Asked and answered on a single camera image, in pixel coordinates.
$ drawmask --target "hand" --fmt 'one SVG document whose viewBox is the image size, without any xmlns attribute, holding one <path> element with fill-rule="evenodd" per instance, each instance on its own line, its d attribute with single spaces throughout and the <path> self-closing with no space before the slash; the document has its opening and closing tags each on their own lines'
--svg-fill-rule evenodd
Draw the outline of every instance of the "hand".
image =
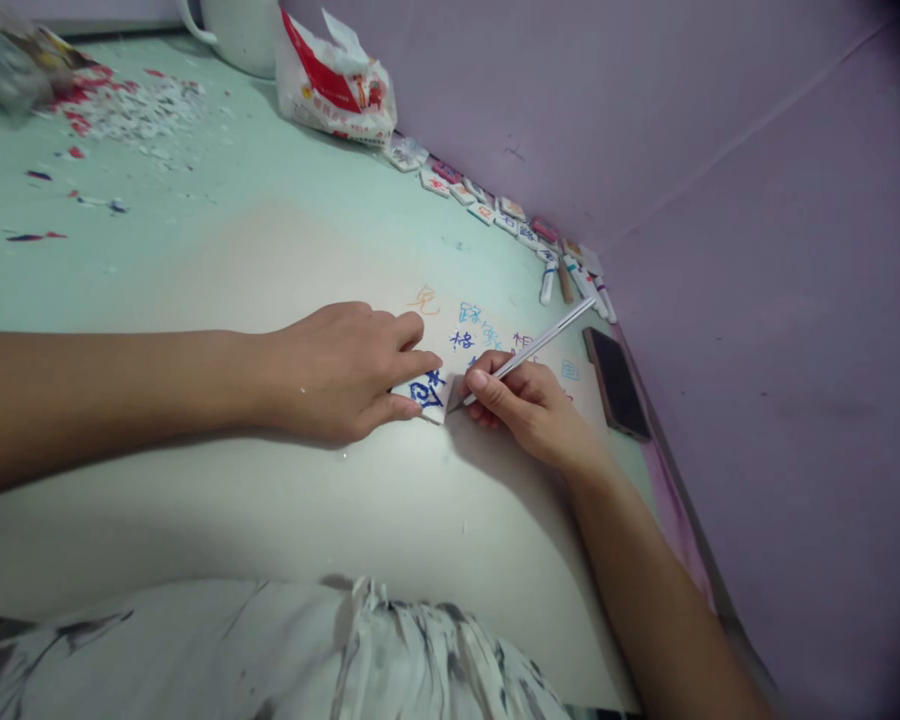
<svg viewBox="0 0 900 720">
<path fill-rule="evenodd" d="M 443 365 L 433 353 L 413 350 L 422 338 L 416 313 L 394 317 L 362 302 L 328 305 L 256 336 L 256 423 L 353 442 L 384 423 L 417 417 L 416 402 L 389 390 Z"/>
<path fill-rule="evenodd" d="M 478 402 L 468 410 L 483 427 L 502 420 L 520 446 L 564 473 L 603 467 L 610 456 L 546 365 L 525 362 L 502 381 L 491 377 L 510 353 L 489 350 L 467 371 L 458 392 Z"/>
</svg>

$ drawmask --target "black phone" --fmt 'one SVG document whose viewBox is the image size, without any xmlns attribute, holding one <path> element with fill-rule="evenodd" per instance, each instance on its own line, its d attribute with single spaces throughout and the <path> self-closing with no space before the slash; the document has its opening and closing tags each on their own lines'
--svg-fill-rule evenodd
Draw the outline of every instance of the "black phone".
<svg viewBox="0 0 900 720">
<path fill-rule="evenodd" d="M 607 425 L 642 442 L 650 441 L 650 426 L 620 343 L 599 330 L 583 331 L 590 362 L 597 370 Z"/>
</svg>

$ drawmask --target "white mug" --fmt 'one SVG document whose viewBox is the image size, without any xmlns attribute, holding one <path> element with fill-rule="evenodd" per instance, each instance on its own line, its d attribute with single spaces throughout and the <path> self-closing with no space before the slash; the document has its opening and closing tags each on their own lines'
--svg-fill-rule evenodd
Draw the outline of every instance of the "white mug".
<svg viewBox="0 0 900 720">
<path fill-rule="evenodd" d="M 273 59 L 273 18 L 277 0 L 200 0 L 201 30 L 193 21 L 188 0 L 177 0 L 183 24 L 193 36 L 210 45 L 216 53 L 239 70 L 271 79 Z"/>
</svg>

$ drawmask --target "orange chinese character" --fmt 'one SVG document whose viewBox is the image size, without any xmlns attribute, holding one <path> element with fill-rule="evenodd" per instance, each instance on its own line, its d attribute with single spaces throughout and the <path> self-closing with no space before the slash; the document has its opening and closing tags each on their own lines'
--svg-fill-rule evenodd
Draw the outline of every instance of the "orange chinese character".
<svg viewBox="0 0 900 720">
<path fill-rule="evenodd" d="M 440 308 L 437 308 L 434 312 L 427 312 L 427 304 L 433 302 L 436 296 L 437 293 L 433 288 L 429 285 L 424 285 L 420 292 L 417 293 L 417 299 L 412 303 L 407 303 L 407 307 L 419 307 L 421 315 L 438 315 Z"/>
</svg>

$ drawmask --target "mint green table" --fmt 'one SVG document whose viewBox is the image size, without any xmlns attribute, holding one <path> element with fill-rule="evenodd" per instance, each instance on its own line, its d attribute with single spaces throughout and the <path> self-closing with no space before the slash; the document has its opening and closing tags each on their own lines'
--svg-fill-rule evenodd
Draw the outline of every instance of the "mint green table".
<svg viewBox="0 0 900 720">
<path fill-rule="evenodd" d="M 62 121 L 0 112 L 0 330 L 262 331 L 339 300 L 399 310 L 424 282 L 535 331 L 566 312 L 558 291 L 539 305 L 542 265 L 502 230 L 372 153 L 285 122 L 271 85 L 195 43 L 86 50 L 132 79 L 157 68 L 203 83 L 211 114 L 147 143 L 193 161 L 167 172 L 114 141 L 80 142 L 90 157 L 65 162 Z M 72 189 L 130 211 L 81 206 Z M 3 229 L 68 237 L 8 243 Z M 557 343 L 585 357 L 578 332 Z M 638 708 L 558 483 L 505 434 L 454 417 L 387 426 L 345 451 L 183 443 L 7 493 L 0 615 L 39 619 L 180 578 L 372 574 L 392 597 L 473 611 L 566 702 Z M 654 509 L 639 447 L 610 431 L 607 443 Z"/>
</svg>

